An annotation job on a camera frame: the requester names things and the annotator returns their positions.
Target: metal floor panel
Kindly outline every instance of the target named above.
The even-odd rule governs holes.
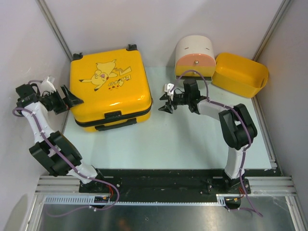
[[[87,208],[61,218],[43,212],[39,231],[294,231],[284,197],[251,198],[264,215],[228,212],[220,206],[115,206],[107,211]],[[80,205],[45,205],[50,214],[62,214]],[[241,207],[248,206],[243,200]]]

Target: suitcase handle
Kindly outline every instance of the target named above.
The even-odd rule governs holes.
[[[121,127],[125,127],[128,125],[133,125],[137,123],[137,119],[136,118],[132,118],[132,119],[128,119],[126,122],[121,123],[121,124],[114,124],[114,125],[110,125],[110,126],[105,126],[105,125],[99,125],[99,126],[95,126],[95,129],[98,131],[106,131],[106,130],[110,130],[110,129],[114,129],[114,128],[121,128]]]

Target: yellow lid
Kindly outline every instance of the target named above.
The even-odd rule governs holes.
[[[84,101],[71,109],[78,122],[104,119],[111,112],[141,112],[152,104],[139,51],[107,51],[72,61],[70,90]]]

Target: metal rod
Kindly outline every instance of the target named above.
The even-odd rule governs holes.
[[[283,19],[285,13],[287,12],[287,10],[289,9],[291,3],[293,2],[293,0],[283,0],[278,11],[276,12],[272,22],[270,23],[270,26],[268,28],[268,30],[266,31],[254,57],[253,57],[253,61],[257,61],[261,55],[261,53],[263,52],[265,46],[267,45],[269,39],[271,38],[271,36],[273,35],[274,31],[277,29],[279,23],[281,22],[281,20]]]
[[[68,45],[66,44],[45,0],[36,0],[40,10],[42,11],[42,14],[44,15],[47,23],[51,27],[51,30],[53,31],[54,35],[56,36],[57,40],[59,41],[63,51],[65,52],[66,56],[68,57],[69,61],[73,60],[73,55],[68,48]]]

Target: yellow bowl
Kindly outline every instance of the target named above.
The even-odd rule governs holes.
[[[221,53],[216,58],[212,83],[246,98],[254,97],[268,81],[266,66],[230,53]]]

